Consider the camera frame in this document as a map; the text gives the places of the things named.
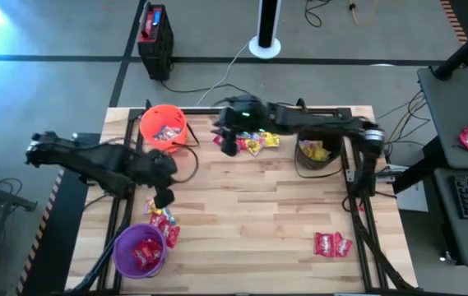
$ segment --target purple bowl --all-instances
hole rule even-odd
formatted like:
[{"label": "purple bowl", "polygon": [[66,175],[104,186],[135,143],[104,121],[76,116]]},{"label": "purple bowl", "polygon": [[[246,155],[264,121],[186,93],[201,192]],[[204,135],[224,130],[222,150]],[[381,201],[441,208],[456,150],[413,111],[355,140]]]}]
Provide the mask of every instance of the purple bowl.
[{"label": "purple bowl", "polygon": [[[137,247],[141,240],[151,238],[160,243],[162,254],[159,263],[151,269],[141,270],[132,255],[132,250]],[[164,264],[166,257],[166,241],[158,228],[151,224],[139,223],[124,230],[115,240],[113,249],[113,261],[117,271],[130,279],[143,279],[153,277]]]}]

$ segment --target orange bucket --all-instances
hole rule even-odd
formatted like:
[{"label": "orange bucket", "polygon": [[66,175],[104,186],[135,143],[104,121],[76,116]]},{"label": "orange bucket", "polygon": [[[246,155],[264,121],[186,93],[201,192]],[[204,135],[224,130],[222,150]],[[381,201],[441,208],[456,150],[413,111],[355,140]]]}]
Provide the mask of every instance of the orange bucket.
[{"label": "orange bucket", "polygon": [[[178,127],[181,132],[169,141],[160,141],[155,139],[155,135],[160,132],[162,127]],[[141,134],[144,139],[159,150],[169,150],[175,152],[178,147],[175,143],[185,144],[188,136],[186,127],[186,118],[181,109],[168,104],[157,105],[149,108],[141,119]]]}]

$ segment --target wooden tabletop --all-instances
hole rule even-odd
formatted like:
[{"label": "wooden tabletop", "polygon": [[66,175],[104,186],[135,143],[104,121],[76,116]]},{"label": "wooden tabletop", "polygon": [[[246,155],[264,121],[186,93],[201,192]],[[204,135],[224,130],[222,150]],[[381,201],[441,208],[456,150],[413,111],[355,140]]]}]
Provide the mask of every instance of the wooden tabletop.
[{"label": "wooden tabletop", "polygon": [[[350,106],[354,116],[373,118],[370,106]],[[102,141],[123,136],[127,108],[108,109]],[[315,232],[339,231],[355,240],[350,214],[343,211],[345,178],[306,179],[294,170],[294,136],[282,136],[279,148],[265,148],[257,157],[243,151],[235,157],[224,155],[213,141],[212,115],[187,115],[188,123],[201,142],[195,151],[200,167],[188,183],[172,186],[175,202],[169,206],[180,226],[174,249],[168,250],[162,271],[152,279],[123,279],[124,294],[306,294],[364,291],[358,253],[353,246],[347,258],[313,255]],[[186,151],[174,155],[179,172],[188,176],[195,160]],[[385,166],[378,161],[377,169]],[[335,160],[321,171],[341,168]],[[377,190],[393,194],[392,187],[379,183]],[[86,202],[101,196],[91,188]],[[148,223],[143,214],[146,198],[153,189],[139,187],[135,195],[132,224]],[[416,286],[415,273],[405,240],[396,199],[376,195],[371,199],[382,250],[407,282]],[[120,207],[118,224],[122,219]],[[111,198],[86,209],[76,240],[67,288],[84,277],[102,253],[108,227]],[[373,282],[378,286],[373,257],[368,252]],[[108,283],[112,284],[114,264],[110,262]]]}]

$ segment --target concrete floor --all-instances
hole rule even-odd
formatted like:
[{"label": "concrete floor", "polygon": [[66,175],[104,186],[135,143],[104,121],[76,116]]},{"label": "concrete floor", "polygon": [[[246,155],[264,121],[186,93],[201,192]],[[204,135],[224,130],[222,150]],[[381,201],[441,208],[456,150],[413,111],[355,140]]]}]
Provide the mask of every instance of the concrete floor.
[{"label": "concrete floor", "polygon": [[[255,35],[257,4],[252,0],[157,2],[168,8],[177,56],[233,57]],[[0,0],[0,54],[122,56],[137,4],[138,0]],[[318,9],[324,25],[316,29],[304,19],[303,1],[284,0],[278,34],[283,44],[280,57],[430,60],[444,59],[459,46],[438,0],[380,2],[375,22],[364,27],[354,24],[347,5],[335,0]],[[228,13],[213,12],[219,10]],[[39,202],[36,212],[19,210],[7,223],[9,244],[2,250],[7,263],[0,266],[0,290],[8,295],[15,293],[58,171],[56,167],[24,165],[30,135],[46,130],[64,137],[73,132],[100,132],[119,67],[119,62],[0,62],[0,178],[21,179],[21,195]],[[225,69],[225,64],[179,63],[167,85],[179,90],[211,86]],[[311,105],[367,104],[380,115],[404,104],[419,90],[416,70],[237,64],[228,82],[264,100],[293,103],[304,98]],[[236,90],[214,90],[201,105],[236,94]],[[154,104],[193,106],[201,95],[168,92],[149,80],[140,63],[131,63],[118,106],[143,106],[146,99]],[[403,113],[401,109],[380,120],[387,134]],[[429,111],[424,108],[419,114],[428,117]],[[413,121],[409,127],[417,124]],[[429,123],[408,140],[425,144],[435,135]],[[395,164],[412,164],[418,158],[419,147],[411,144],[397,145],[392,154]],[[407,224],[411,221],[411,217],[404,218]],[[421,255],[438,253],[432,242],[421,239],[425,236],[419,231],[408,235],[416,275],[424,289],[468,289],[468,277],[449,280],[450,275],[461,274],[458,268]]]}]

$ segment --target black desk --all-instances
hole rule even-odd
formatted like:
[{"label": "black desk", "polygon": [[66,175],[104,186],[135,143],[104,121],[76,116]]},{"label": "black desk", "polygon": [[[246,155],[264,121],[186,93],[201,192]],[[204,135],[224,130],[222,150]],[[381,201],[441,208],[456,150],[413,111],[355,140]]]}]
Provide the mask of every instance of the black desk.
[{"label": "black desk", "polygon": [[418,78],[438,135],[423,148],[424,159],[396,178],[396,193],[436,168],[468,169],[468,152],[458,146],[457,140],[468,127],[468,69],[457,69],[448,81],[436,79],[428,68],[419,69]]},{"label": "black desk", "polygon": [[468,175],[468,170],[435,169],[433,176],[443,211],[445,226],[443,232],[448,251],[453,258],[460,259],[457,263],[468,266],[468,220],[460,218],[450,184],[447,181],[455,173]]}]

